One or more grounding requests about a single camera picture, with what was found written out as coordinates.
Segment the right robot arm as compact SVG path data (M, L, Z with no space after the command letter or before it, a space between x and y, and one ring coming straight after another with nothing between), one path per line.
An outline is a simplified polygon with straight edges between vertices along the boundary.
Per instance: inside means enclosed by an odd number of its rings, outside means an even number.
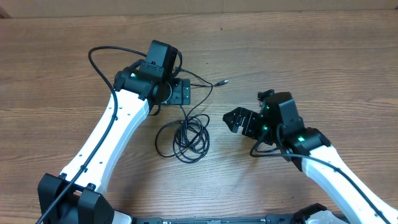
M255 140L251 157L282 157L317 183L350 223L397 223L397 209L374 194L344 163L331 141L307 128L290 92L257 95L260 112L246 108L224 114L229 130Z

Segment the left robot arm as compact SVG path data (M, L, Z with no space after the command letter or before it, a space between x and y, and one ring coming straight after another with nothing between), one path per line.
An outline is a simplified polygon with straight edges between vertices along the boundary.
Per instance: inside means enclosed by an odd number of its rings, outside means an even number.
M188 80L177 78L182 54L169 44L153 40L147 53L119 71L107 108L77 155L58 176L45 174L37 191L38 223L132 224L132 215L114 209L105 194L113 170L139 125L153 106L190 102Z

